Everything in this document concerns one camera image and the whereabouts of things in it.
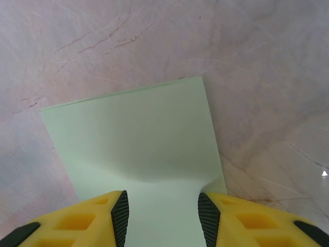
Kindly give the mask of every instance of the paper sheet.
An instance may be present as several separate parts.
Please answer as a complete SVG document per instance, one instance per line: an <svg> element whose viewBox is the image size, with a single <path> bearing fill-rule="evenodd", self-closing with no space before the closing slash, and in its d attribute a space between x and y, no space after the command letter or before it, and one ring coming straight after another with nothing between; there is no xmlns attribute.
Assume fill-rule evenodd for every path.
<svg viewBox="0 0 329 247"><path fill-rule="evenodd" d="M198 194L214 180L226 187L201 77L41 115L81 200L128 191L125 246L206 246Z"/></svg>

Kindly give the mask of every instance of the marble surface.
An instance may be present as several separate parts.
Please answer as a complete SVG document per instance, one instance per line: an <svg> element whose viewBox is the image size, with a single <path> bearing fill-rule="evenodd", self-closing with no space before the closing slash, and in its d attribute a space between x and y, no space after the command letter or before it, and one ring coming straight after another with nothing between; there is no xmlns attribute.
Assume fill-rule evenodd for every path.
<svg viewBox="0 0 329 247"><path fill-rule="evenodd" d="M38 110L203 75L230 195L329 232L329 2L2 1L0 237L77 202Z"/></svg>

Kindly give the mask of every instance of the black rubber pad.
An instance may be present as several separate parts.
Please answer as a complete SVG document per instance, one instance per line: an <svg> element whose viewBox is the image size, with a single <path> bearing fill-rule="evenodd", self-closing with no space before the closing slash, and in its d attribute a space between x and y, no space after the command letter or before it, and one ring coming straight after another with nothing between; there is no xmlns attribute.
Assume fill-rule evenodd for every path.
<svg viewBox="0 0 329 247"><path fill-rule="evenodd" d="M129 218L129 203L126 190L122 192L117 203L114 205L111 215L115 243L117 247L124 247Z"/></svg>
<svg viewBox="0 0 329 247"><path fill-rule="evenodd" d="M39 227L40 223L32 222L30 224L16 228L4 239L0 240L0 247L18 247Z"/></svg>
<svg viewBox="0 0 329 247"><path fill-rule="evenodd" d="M200 193L198 212L207 247L216 247L221 212L205 193Z"/></svg>
<svg viewBox="0 0 329 247"><path fill-rule="evenodd" d="M294 224L321 247L329 247L329 235L320 228L298 220Z"/></svg>

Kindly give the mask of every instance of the yellow plastic part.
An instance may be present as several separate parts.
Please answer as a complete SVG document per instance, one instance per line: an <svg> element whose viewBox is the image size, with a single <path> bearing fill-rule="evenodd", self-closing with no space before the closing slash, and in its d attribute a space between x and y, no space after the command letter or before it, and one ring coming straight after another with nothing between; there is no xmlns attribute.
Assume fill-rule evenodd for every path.
<svg viewBox="0 0 329 247"><path fill-rule="evenodd" d="M219 193L206 193L219 209L216 246L220 247L318 247L295 225L297 215Z"/></svg>
<svg viewBox="0 0 329 247"><path fill-rule="evenodd" d="M115 247L111 210L121 193L113 191L33 219L41 226L20 247Z"/></svg>

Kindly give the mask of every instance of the pink marble surface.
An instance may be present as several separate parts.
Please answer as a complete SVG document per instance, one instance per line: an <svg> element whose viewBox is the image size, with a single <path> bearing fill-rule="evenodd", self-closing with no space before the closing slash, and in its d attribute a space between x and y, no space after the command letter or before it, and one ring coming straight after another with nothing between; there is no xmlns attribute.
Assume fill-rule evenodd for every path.
<svg viewBox="0 0 329 247"><path fill-rule="evenodd" d="M2 1L0 238L77 202L38 110L203 75L231 195L329 232L329 2Z"/></svg>

